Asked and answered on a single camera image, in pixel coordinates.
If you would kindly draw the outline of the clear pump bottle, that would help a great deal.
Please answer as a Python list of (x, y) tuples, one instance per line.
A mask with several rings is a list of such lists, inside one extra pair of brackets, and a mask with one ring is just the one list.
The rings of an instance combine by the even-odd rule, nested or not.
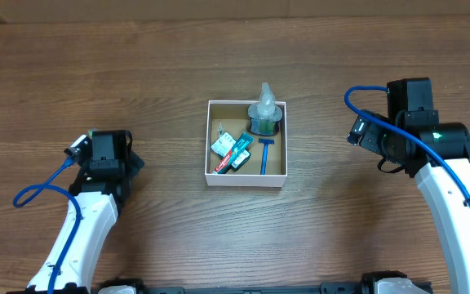
[(279, 132), (282, 116), (271, 87), (263, 82), (259, 101), (248, 108), (248, 131), (257, 136), (275, 136)]

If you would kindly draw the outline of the blue razor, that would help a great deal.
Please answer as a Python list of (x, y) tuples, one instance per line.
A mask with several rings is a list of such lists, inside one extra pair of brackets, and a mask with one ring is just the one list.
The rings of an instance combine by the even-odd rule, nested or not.
[(261, 160), (260, 174), (266, 174), (267, 160), (268, 160), (268, 147), (274, 144), (274, 140), (259, 138), (259, 143), (263, 145), (263, 154)]

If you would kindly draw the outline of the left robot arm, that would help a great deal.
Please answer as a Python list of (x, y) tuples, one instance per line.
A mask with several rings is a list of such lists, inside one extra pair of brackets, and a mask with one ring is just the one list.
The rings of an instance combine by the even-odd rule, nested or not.
[(56, 241), (23, 293), (91, 292), (104, 241), (131, 196), (132, 180), (144, 167), (132, 143), (126, 130), (82, 135), (64, 150), (66, 159), (45, 182), (14, 197), (16, 208), (47, 190), (68, 199)]

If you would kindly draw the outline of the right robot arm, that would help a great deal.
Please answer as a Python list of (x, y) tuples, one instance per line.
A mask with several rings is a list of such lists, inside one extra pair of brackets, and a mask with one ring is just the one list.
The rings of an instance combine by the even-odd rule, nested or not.
[(453, 293), (470, 293), (470, 133), (461, 122), (442, 123), (429, 78), (406, 78), (378, 87), (388, 114), (358, 109), (348, 142), (395, 164), (415, 179), (437, 228)]

